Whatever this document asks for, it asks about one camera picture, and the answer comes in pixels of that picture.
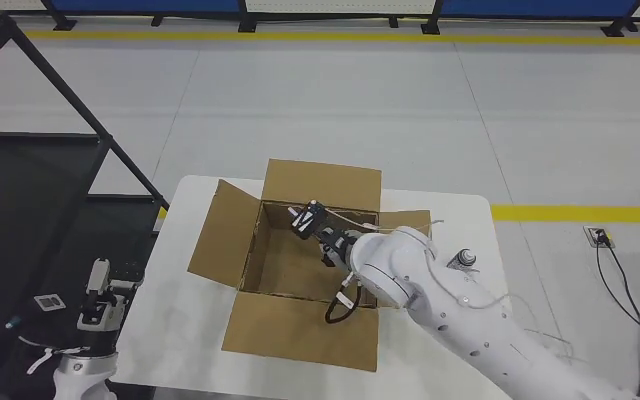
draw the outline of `white floor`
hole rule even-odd
[[[169,199],[185,175],[260,178],[274,157],[379,168],[387,188],[473,193],[492,203],[640,202],[638,47],[36,45]],[[0,130],[90,132],[11,45],[0,51]],[[92,190],[144,193],[115,157]],[[638,327],[603,288],[582,225],[497,223],[510,290],[546,333],[571,342],[549,338],[549,347],[635,391]],[[607,228],[640,294],[640,226]],[[623,297],[614,265],[602,259]],[[535,328],[524,305],[514,309]]]

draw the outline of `blue wall panel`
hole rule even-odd
[[[238,11],[237,0],[53,0],[61,11]]]
[[[624,15],[633,0],[444,0],[443,14],[613,17]]]

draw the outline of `floor outlet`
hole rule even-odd
[[[605,228],[601,227],[601,226],[585,226],[584,227],[584,233],[585,235],[587,235],[587,240],[589,241],[589,244],[591,245],[591,247],[596,248],[598,247],[597,244],[597,240],[598,240],[598,234],[597,232],[602,229],[605,233],[605,235],[607,235],[607,237],[609,238],[609,242],[611,242],[611,248],[615,249],[616,248],[616,244],[613,243],[613,239],[611,238],[611,234],[609,233],[609,231],[607,231]],[[600,247],[601,248],[606,248],[607,246],[604,243],[600,243]]]

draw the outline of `cardboard box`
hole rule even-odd
[[[361,223],[430,223],[428,211],[381,213],[381,181],[372,169],[283,160],[269,161],[261,199],[220,180],[189,271],[238,289],[222,350],[376,371],[376,299],[366,292],[347,320],[324,321],[346,272],[326,267],[318,242],[290,230],[287,207],[315,199]]]

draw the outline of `yellow stripe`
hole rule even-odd
[[[640,207],[494,204],[491,212],[494,221],[640,223]]]
[[[342,32],[83,32],[27,31],[31,39],[73,40],[180,40],[180,41],[357,41],[404,43],[493,43],[493,44],[547,44],[547,45],[605,45],[639,46],[640,38],[560,37],[560,36],[499,36],[499,35],[420,35],[394,33],[342,33]]]

